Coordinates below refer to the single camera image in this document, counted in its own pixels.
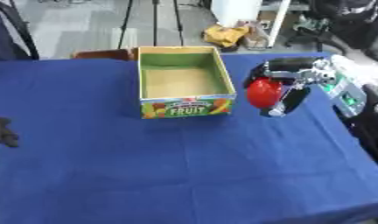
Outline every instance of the black chair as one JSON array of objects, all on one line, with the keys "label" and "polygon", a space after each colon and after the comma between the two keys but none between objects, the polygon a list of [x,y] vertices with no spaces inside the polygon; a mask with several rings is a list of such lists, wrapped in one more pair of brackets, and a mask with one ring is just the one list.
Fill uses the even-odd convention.
[{"label": "black chair", "polygon": [[310,11],[304,13],[306,23],[297,25],[297,32],[285,42],[285,46],[290,47],[294,42],[309,40],[316,44],[317,51],[319,52],[323,51],[324,45],[328,45],[346,55],[346,49],[332,40],[332,34],[330,33],[331,26],[343,21],[362,21],[375,14],[375,5],[368,4],[368,1],[371,3],[374,0],[355,1],[355,5],[357,2],[361,4],[357,13],[348,13],[350,8],[348,8],[347,1],[351,0],[306,0],[305,2],[310,5]]}]

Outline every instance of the blue tablecloth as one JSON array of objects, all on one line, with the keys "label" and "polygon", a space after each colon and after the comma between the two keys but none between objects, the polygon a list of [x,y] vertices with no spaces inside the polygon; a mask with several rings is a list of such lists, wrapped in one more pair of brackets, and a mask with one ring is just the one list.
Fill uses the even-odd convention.
[{"label": "blue tablecloth", "polygon": [[241,88],[282,55],[223,59],[232,115],[141,120],[137,66],[108,59],[0,62],[0,224],[354,223],[378,217],[378,166],[313,87],[283,119]]}]

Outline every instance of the tripod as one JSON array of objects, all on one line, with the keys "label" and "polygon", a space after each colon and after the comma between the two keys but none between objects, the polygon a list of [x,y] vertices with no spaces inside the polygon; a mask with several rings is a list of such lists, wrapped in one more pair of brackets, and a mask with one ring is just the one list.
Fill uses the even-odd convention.
[{"label": "tripod", "polygon": [[[151,0],[153,4],[154,9],[154,24],[153,24],[153,35],[154,35],[154,46],[158,45],[158,5],[160,0]],[[184,38],[182,35],[182,32],[184,30],[183,25],[181,23],[181,18],[179,15],[179,4],[178,0],[172,0],[174,3],[174,10],[175,10],[175,16],[177,20],[177,27],[178,27],[178,33],[179,33],[179,40],[181,41],[181,45],[184,45]],[[126,10],[125,19],[123,20],[123,24],[121,26],[121,37],[120,41],[118,43],[118,49],[121,49],[123,45],[123,37],[125,36],[125,32],[128,28],[128,22],[130,20],[130,13],[132,11],[133,7],[133,0],[129,0],[128,8]]]}]

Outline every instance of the black glove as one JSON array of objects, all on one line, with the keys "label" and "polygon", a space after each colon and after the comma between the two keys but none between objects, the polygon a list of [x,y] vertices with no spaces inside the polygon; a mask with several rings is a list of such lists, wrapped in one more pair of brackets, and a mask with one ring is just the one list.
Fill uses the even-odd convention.
[{"label": "black glove", "polygon": [[18,147],[19,136],[5,127],[10,123],[10,119],[0,117],[0,144],[5,144],[11,148],[16,148]]}]

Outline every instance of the fruit box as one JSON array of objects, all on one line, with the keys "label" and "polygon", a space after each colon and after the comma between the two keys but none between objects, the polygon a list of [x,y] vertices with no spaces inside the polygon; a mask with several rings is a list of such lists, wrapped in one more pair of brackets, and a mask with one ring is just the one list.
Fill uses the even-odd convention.
[{"label": "fruit box", "polygon": [[142,117],[229,114],[236,92],[216,48],[140,47]]}]

